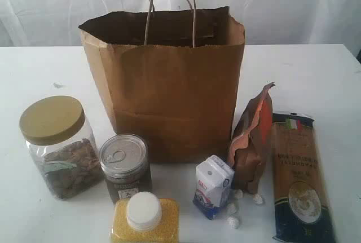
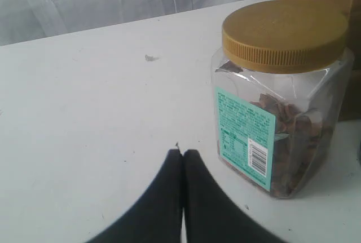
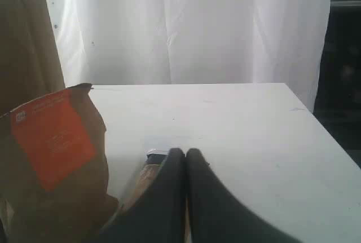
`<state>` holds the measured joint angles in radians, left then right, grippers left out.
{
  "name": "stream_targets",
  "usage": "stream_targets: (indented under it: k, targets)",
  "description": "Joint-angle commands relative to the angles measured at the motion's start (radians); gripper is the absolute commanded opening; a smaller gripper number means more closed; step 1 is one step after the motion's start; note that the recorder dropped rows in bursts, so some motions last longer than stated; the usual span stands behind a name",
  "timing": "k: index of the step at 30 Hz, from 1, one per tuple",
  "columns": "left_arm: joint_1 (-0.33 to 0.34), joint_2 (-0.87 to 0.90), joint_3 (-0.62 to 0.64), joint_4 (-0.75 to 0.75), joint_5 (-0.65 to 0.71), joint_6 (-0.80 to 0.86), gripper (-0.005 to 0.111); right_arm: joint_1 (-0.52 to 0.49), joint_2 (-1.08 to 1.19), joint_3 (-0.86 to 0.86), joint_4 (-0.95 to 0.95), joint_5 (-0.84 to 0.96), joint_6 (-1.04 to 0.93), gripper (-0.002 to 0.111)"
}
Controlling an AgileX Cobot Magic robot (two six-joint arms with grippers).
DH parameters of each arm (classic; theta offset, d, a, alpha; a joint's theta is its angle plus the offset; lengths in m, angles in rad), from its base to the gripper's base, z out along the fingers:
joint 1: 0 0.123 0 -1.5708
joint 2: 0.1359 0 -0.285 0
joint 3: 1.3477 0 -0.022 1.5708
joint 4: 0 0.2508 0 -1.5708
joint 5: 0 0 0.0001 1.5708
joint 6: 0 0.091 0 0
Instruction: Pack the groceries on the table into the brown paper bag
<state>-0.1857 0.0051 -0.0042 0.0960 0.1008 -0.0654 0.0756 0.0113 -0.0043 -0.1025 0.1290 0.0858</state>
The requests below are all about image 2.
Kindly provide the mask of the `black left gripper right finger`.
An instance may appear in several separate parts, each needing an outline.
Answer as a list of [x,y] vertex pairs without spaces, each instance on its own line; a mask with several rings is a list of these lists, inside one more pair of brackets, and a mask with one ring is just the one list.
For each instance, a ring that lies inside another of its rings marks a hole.
[[222,191],[197,150],[185,152],[183,170],[188,242],[278,242]]

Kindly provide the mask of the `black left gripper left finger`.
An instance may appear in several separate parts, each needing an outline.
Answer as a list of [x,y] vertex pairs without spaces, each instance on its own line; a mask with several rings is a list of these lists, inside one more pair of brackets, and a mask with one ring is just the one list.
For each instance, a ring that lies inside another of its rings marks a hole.
[[181,242],[183,156],[171,149],[136,203],[91,242]]

